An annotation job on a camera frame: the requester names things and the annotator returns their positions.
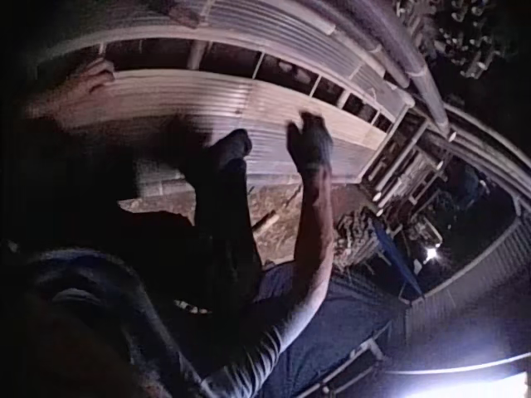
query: gloved hand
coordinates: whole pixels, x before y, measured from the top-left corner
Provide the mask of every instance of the gloved hand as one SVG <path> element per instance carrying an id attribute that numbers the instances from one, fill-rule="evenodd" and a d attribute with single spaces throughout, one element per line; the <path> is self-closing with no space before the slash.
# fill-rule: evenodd
<path id="1" fill-rule="evenodd" d="M 295 123 L 288 124 L 288 152 L 297 167 L 297 171 L 306 175 L 320 167 L 331 168 L 333 141 L 322 117 L 309 112 L 301 112 L 302 129 Z"/>

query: man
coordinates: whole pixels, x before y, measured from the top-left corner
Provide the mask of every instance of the man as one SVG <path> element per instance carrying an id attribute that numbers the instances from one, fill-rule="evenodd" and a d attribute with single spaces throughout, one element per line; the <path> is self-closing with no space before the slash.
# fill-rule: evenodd
<path id="1" fill-rule="evenodd" d="M 112 64 L 96 60 L 33 98 L 26 115 L 53 117 L 112 80 Z M 251 141 L 240 129 L 178 160 L 197 206 L 195 226 L 163 222 L 182 238 L 172 242 L 172 259 L 149 237 L 160 222 L 131 221 L 98 201 L 99 215 L 84 216 L 71 205 L 82 195 L 59 200 L 67 211 L 57 207 L 40 221 L 36 231 L 49 236 L 25 240 L 24 228 L 15 228 L 19 251 L 28 254 L 3 300 L 16 388 L 33 396 L 253 396 L 319 309 L 332 271 L 332 139 L 319 116 L 301 118 L 301 128 L 287 128 L 304 187 L 293 278 L 273 313 L 252 304 L 261 264 L 246 203 Z M 142 240 L 127 239 L 134 226 L 144 230 Z M 175 267 L 161 269 L 163 260 Z M 183 297 L 207 314 L 175 308 Z"/>

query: white pipe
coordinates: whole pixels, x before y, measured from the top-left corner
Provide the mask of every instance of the white pipe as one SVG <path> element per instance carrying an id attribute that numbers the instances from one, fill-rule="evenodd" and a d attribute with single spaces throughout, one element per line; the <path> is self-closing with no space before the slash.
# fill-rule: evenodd
<path id="1" fill-rule="evenodd" d="M 435 156 L 433 156 L 431 153 L 426 152 L 424 149 L 419 147 L 418 145 L 415 146 L 415 150 L 418 151 L 426 160 L 426 162 L 433 167 L 437 172 L 442 169 L 442 166 L 445 164 L 444 160 L 437 159 Z"/>
<path id="2" fill-rule="evenodd" d="M 507 175 L 505 170 L 496 167 L 496 165 L 493 163 L 490 163 L 475 153 L 472 153 L 468 148 L 450 145 L 443 139 L 443 137 L 436 133 L 430 134 L 430 140 L 436 145 L 445 146 L 445 148 L 454 153 L 458 158 L 470 163 L 472 166 L 476 167 L 481 172 L 484 172 L 489 177 L 492 178 L 493 176 L 497 176 L 504 182 L 505 185 L 510 185 L 514 190 L 521 192 L 525 197 L 531 198 L 531 187 L 526 187 L 519 180 L 514 180 L 510 175 Z"/>
<path id="3" fill-rule="evenodd" d="M 188 56 L 188 62 L 186 64 L 189 70 L 198 70 L 201 65 L 201 60 L 207 50 L 208 41 L 194 40 L 192 48 L 190 49 L 190 55 Z"/>
<path id="4" fill-rule="evenodd" d="M 398 191 L 398 188 L 402 185 L 402 179 L 399 177 L 394 185 L 389 189 L 389 191 L 385 194 L 385 196 L 382 198 L 382 200 L 378 203 L 378 207 L 381 209 L 387 205 L 387 203 L 391 200 L 391 198 L 395 195 L 395 193 Z"/>
<path id="5" fill-rule="evenodd" d="M 424 122 L 422 122 L 421 126 L 418 128 L 415 135 L 413 135 L 409 143 L 407 143 L 406 147 L 398 155 L 398 157 L 392 163 L 391 167 L 386 171 L 386 173 L 383 175 L 383 177 L 380 179 L 380 181 L 376 185 L 377 191 L 380 192 L 383 190 L 383 188 L 385 187 L 387 182 L 391 179 L 395 171 L 402 165 L 402 162 L 406 160 L 407 155 L 409 155 L 409 153 L 413 150 L 413 147 L 415 147 L 415 144 L 418 142 L 420 137 L 424 134 L 429 123 L 430 122 L 428 119 L 425 119 Z"/>
<path id="6" fill-rule="evenodd" d="M 482 158 L 485 158 L 505 170 L 508 174 L 514 175 L 517 179 L 525 181 L 525 183 L 531 186 L 531 177 L 516 163 L 507 159 L 502 153 L 496 149 L 482 142 L 479 138 L 469 134 L 467 132 L 458 132 L 460 137 L 455 140 L 459 145 L 468 148 L 470 151 L 477 153 Z"/>
<path id="7" fill-rule="evenodd" d="M 521 361 L 522 359 L 530 358 L 531 352 L 526 352 L 525 354 L 518 355 L 516 357 L 511 357 L 507 359 L 502 359 L 500 361 L 482 363 L 481 365 L 472 365 L 472 366 L 462 366 L 462 367 L 453 367 L 446 369 L 430 369 L 425 371 L 386 371 L 388 375 L 411 375 L 411 376 L 420 376 L 420 375 L 443 375 L 448 373 L 461 373 L 463 371 L 478 371 L 479 369 L 486 369 L 488 367 L 505 365 L 507 363 Z"/>
<path id="8" fill-rule="evenodd" d="M 374 178 L 376 178 L 377 174 L 380 172 L 380 170 L 382 170 L 383 167 L 385 167 L 385 163 L 383 162 L 383 160 L 380 160 L 380 162 L 378 162 L 375 168 L 368 175 L 367 179 L 369 181 L 372 181 Z"/>
<path id="9" fill-rule="evenodd" d="M 518 149 L 518 147 L 511 143 L 506 137 L 504 137 L 491 127 L 487 126 L 486 124 L 482 123 L 472 115 L 467 114 L 464 110 L 456 108 L 455 106 L 452 106 L 450 104 L 444 104 L 444 106 L 446 110 L 449 110 L 450 112 L 460 116 L 468 123 L 474 125 L 478 129 L 482 130 L 484 133 L 487 133 L 490 137 L 499 141 L 499 143 L 503 144 L 507 149 L 514 153 L 517 158 L 519 158 L 523 163 L 525 163 L 527 167 L 531 168 L 531 159 L 529 159 L 529 157 L 525 153 Z"/>
<path id="10" fill-rule="evenodd" d="M 363 179 L 363 176 L 367 173 L 367 170 L 373 165 L 373 163 L 378 159 L 378 156 L 382 153 L 383 149 L 386 147 L 387 143 L 391 140 L 392 136 L 396 133 L 398 130 L 398 127 L 402 123 L 402 120 L 404 119 L 404 116 L 406 116 L 407 111 L 409 108 L 407 106 L 404 106 L 402 110 L 400 111 L 400 114 L 397 116 L 397 120 L 395 120 L 395 124 L 392 126 L 392 129 L 387 133 L 383 141 L 378 146 L 378 149 L 375 153 L 371 156 L 371 158 L 368 160 L 368 162 L 363 166 L 363 169 L 358 174 L 358 178 L 361 181 Z"/>

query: pipe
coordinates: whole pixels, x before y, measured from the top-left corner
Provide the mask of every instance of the pipe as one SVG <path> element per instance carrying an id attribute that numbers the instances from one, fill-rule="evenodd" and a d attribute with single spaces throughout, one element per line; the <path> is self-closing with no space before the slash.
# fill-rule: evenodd
<path id="1" fill-rule="evenodd" d="M 382 170 L 382 168 L 384 167 L 385 167 L 385 163 L 381 160 L 380 162 L 378 162 L 378 164 L 374 167 L 374 169 L 368 175 L 367 179 L 369 181 L 372 181 L 374 178 L 376 178 L 380 170 Z"/>
<path id="2" fill-rule="evenodd" d="M 392 187 L 389 189 L 389 191 L 385 194 L 385 196 L 382 198 L 382 200 L 378 203 L 378 207 L 383 209 L 385 205 L 391 200 L 391 198 L 395 195 L 395 193 L 398 191 L 398 188 L 402 186 L 402 178 L 399 177 L 395 183 L 392 185 Z"/>
<path id="3" fill-rule="evenodd" d="M 516 163 L 508 160 L 502 153 L 499 153 L 489 145 L 482 143 L 477 137 L 471 136 L 470 134 L 468 134 L 468 136 L 461 136 L 460 133 L 455 139 L 455 143 L 469 149 L 471 152 L 501 168 L 509 175 L 513 176 L 514 179 L 523 181 L 527 186 L 531 187 L 531 177 L 522 168 Z"/>
<path id="4" fill-rule="evenodd" d="M 415 150 L 419 152 L 424 159 L 426 160 L 426 163 L 428 163 L 435 171 L 439 171 L 442 169 L 442 166 L 444 166 L 445 161 L 437 159 L 435 156 L 433 156 L 431 153 L 428 153 L 418 145 L 415 145 Z"/>
<path id="5" fill-rule="evenodd" d="M 456 145 L 450 145 L 442 137 L 438 136 L 436 133 L 429 133 L 428 138 L 438 146 L 444 146 L 450 152 L 454 153 L 458 158 L 463 159 L 464 161 L 470 163 L 472 166 L 488 175 L 494 182 L 500 186 L 509 186 L 509 189 L 512 191 L 519 192 L 519 196 L 527 197 L 531 199 L 531 187 L 526 187 L 521 184 L 520 181 L 514 180 L 511 176 L 507 176 L 506 172 L 499 167 L 496 167 L 493 163 L 482 159 L 480 156 L 471 153 L 470 150 L 466 148 L 460 148 Z"/>
<path id="6" fill-rule="evenodd" d="M 186 64 L 187 69 L 189 70 L 198 70 L 201 65 L 202 57 L 205 55 L 207 50 L 208 41 L 204 40 L 195 40 L 192 43 L 192 48 L 190 49 L 190 55 L 188 56 L 188 62 Z"/>
<path id="7" fill-rule="evenodd" d="M 344 13 L 322 0 L 297 0 L 297 2 L 334 22 L 347 36 L 352 37 L 365 51 L 374 56 L 399 86 L 403 89 L 409 86 L 410 79 L 403 72 L 402 68 L 382 48 L 382 45 L 354 24 Z"/>
<path id="8" fill-rule="evenodd" d="M 368 162 L 365 163 L 365 166 L 363 166 L 362 171 L 359 172 L 358 178 L 359 178 L 360 181 L 363 179 L 363 176 L 365 176 L 365 174 L 367 173 L 368 169 L 374 164 L 374 162 L 376 162 L 376 159 L 378 159 L 378 157 L 382 153 L 383 149 L 387 146 L 387 143 L 391 140 L 392 136 L 398 130 L 398 127 L 402 123 L 402 120 L 404 119 L 404 116 L 406 116 L 407 110 L 408 110 L 408 107 L 406 107 L 406 106 L 404 106 L 402 108 L 402 110 L 400 111 L 400 114 L 398 114 L 398 116 L 397 116 L 397 120 L 395 121 L 395 124 L 392 126 L 391 131 L 389 131 L 389 133 L 387 133 L 387 135 L 385 136 L 383 141 L 380 143 L 380 145 L 378 145 L 378 149 L 376 150 L 376 152 L 373 153 L 373 155 L 368 160 Z"/>
<path id="9" fill-rule="evenodd" d="M 398 157 L 395 159 L 395 161 L 392 163 L 391 167 L 385 172 L 385 174 L 380 178 L 380 181 L 376 185 L 376 191 L 380 192 L 383 190 L 389 179 L 392 177 L 394 172 L 400 167 L 402 162 L 406 160 L 407 155 L 413 150 L 415 147 L 415 144 L 418 142 L 424 131 L 426 131 L 426 128 L 428 127 L 428 124 L 430 122 L 426 119 L 424 122 L 422 122 L 421 127 L 418 128 L 415 135 L 413 135 L 412 139 L 407 143 L 406 147 L 400 152 Z"/>
<path id="10" fill-rule="evenodd" d="M 367 28 L 389 51 L 391 57 L 398 61 L 426 102 L 438 129 L 448 135 L 448 116 L 433 76 L 389 3 L 384 0 L 335 0 L 334 3 L 349 10 L 355 22 Z"/>
<path id="11" fill-rule="evenodd" d="M 506 137 L 498 133 L 496 130 L 487 126 L 472 115 L 467 114 L 462 109 L 456 108 L 455 106 L 452 106 L 450 104 L 445 104 L 445 108 L 453 114 L 456 114 L 457 116 L 463 118 L 468 123 L 472 124 L 478 129 L 482 130 L 484 133 L 487 133 L 490 137 L 494 138 L 499 143 L 504 145 L 507 149 L 509 149 L 512 153 L 514 153 L 514 155 L 519 158 L 527 167 L 531 168 L 531 159 L 529 159 L 529 157 L 524 152 L 522 152 L 518 147 L 516 147 L 516 145 L 511 143 Z"/>

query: dirt floor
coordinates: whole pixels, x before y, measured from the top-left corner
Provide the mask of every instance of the dirt floor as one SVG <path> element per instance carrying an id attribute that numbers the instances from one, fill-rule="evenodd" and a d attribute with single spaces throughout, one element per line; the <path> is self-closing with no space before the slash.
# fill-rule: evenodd
<path id="1" fill-rule="evenodd" d="M 300 203 L 302 196 L 295 195 L 298 185 L 271 187 L 250 187 L 249 210 L 251 223 L 255 225 L 270 211 L 277 211 L 280 219 L 256 239 L 264 264 L 267 261 L 284 262 L 293 258 L 295 238 L 299 227 Z M 288 206 L 285 203 L 292 199 Z M 366 201 L 366 197 L 355 185 L 335 185 L 332 190 L 334 220 L 342 214 L 356 211 Z M 128 211 L 170 211 L 180 213 L 193 220 L 195 195 L 182 192 L 162 197 L 145 197 L 122 201 L 120 205 Z"/>

